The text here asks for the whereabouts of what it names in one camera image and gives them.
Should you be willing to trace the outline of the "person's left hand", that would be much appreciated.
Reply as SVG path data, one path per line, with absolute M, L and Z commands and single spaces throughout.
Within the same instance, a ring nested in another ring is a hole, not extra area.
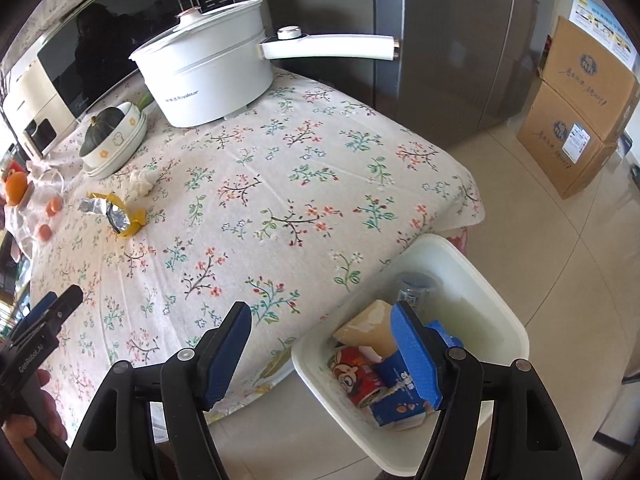
M 67 431 L 60 414 L 58 414 L 55 400 L 50 393 L 43 389 L 43 387 L 50 382 L 51 374 L 47 370 L 40 368 L 36 371 L 36 377 L 39 382 L 39 392 L 42 394 L 44 410 L 47 414 L 47 427 L 55 437 L 60 438 L 62 441 L 66 441 Z M 24 465 L 27 465 L 28 462 L 33 462 L 36 465 L 39 465 L 38 458 L 26 444 L 26 440 L 28 438 L 32 438 L 36 434 L 37 425 L 35 419 L 27 415 L 10 415 L 6 420 L 6 423 L 3 425 L 2 430 L 4 435 L 8 438 L 13 451 Z

